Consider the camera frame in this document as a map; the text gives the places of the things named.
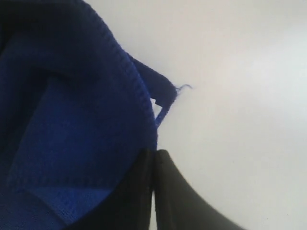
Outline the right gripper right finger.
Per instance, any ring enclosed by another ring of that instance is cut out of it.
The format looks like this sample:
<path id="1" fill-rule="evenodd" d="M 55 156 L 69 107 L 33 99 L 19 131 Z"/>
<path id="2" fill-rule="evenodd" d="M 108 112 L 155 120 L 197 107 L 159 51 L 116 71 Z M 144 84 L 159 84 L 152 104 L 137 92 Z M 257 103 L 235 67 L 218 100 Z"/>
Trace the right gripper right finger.
<path id="1" fill-rule="evenodd" d="M 153 185 L 159 230 L 242 229 L 197 194 L 166 150 L 154 156 Z"/>

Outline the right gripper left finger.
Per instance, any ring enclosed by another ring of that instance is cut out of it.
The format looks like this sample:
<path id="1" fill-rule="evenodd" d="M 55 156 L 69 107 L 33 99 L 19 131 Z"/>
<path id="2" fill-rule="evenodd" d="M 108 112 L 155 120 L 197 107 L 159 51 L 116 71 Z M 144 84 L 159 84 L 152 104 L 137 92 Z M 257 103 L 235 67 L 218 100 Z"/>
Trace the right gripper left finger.
<path id="1" fill-rule="evenodd" d="M 153 153 L 142 150 L 116 189 L 67 230 L 148 230 L 153 193 Z"/>

